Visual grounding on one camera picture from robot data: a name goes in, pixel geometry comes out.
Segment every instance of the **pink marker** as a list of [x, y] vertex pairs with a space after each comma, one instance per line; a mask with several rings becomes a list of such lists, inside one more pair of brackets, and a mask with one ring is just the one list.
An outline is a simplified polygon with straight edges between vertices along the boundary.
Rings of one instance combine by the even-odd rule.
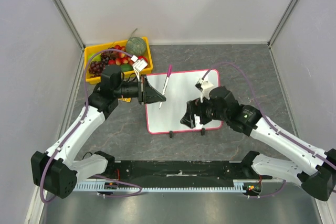
[[163, 95], [166, 93], [166, 89], [167, 89], [167, 86], [168, 86], [168, 80], [169, 80], [169, 77], [172, 73], [172, 70], [173, 70], [173, 65], [170, 64], [169, 67], [168, 67], [167, 77], [166, 77], [166, 80], [165, 80], [164, 86], [163, 86], [163, 91], [162, 91]]

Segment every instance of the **white board with pink border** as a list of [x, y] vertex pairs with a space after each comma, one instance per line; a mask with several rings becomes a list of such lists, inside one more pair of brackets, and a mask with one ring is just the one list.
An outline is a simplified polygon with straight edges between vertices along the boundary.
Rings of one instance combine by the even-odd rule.
[[[221, 121], [211, 121], [206, 125], [197, 124], [193, 129], [180, 123], [181, 118], [186, 111], [187, 101], [199, 98], [201, 92], [195, 87], [195, 84], [207, 70], [192, 70], [172, 72], [165, 96], [166, 102], [162, 103], [159, 109], [159, 103], [146, 105], [147, 129], [151, 134], [160, 134], [172, 132], [199, 131], [201, 128], [206, 130], [216, 130], [222, 126]], [[166, 73], [154, 73], [147, 75], [148, 81], [155, 89], [162, 92]], [[217, 70], [211, 70], [205, 77], [215, 87], [219, 84], [219, 73]]]

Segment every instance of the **melon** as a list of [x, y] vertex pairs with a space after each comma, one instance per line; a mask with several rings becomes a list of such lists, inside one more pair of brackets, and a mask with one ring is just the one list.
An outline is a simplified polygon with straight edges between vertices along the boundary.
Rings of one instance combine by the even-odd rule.
[[146, 42], [139, 37], [132, 37], [126, 43], [126, 52], [131, 55], [140, 56], [147, 50]]

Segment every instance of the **yellow basket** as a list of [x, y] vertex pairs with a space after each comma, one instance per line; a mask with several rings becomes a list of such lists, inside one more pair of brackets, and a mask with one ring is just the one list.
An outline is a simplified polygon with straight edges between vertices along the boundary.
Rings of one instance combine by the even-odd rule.
[[[147, 45], [147, 51], [142, 56], [147, 59], [148, 65], [145, 69], [143, 69], [141, 71], [141, 73], [142, 74], [148, 74], [148, 73], [152, 73], [152, 71], [153, 71], [153, 61], [152, 61], [151, 51], [149, 49], [148, 39], [146, 37], [142, 37], [142, 39], [146, 42], [146, 45]], [[127, 40], [122, 40], [122, 41], [116, 41], [114, 43], [106, 43], [106, 44], [100, 44], [100, 45], [86, 47], [85, 50], [84, 50], [84, 68], [89, 61], [89, 56], [90, 55], [95, 54], [96, 52], [99, 52], [101, 50], [108, 49], [109, 47], [113, 47], [115, 45], [119, 45], [121, 47], [126, 46], [126, 43], [127, 43]], [[125, 78], [128, 78], [132, 73], [134, 73], [134, 71], [124, 72]], [[91, 76], [91, 74], [88, 71], [86, 73], [86, 76], [85, 76], [86, 82], [88, 82], [90, 84], [97, 84], [97, 83], [100, 82], [100, 77], [90, 78], [90, 76]]]

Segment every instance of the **white wall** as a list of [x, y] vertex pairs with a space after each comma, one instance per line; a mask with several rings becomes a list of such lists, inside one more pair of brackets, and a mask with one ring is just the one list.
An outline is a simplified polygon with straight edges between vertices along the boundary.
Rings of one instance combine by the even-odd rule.
[[336, 148], [336, 0], [300, 0], [273, 52], [300, 137]]
[[86, 44], [268, 41], [290, 0], [62, 0]]
[[51, 0], [0, 0], [0, 216], [25, 220], [30, 157], [56, 140], [80, 49]]

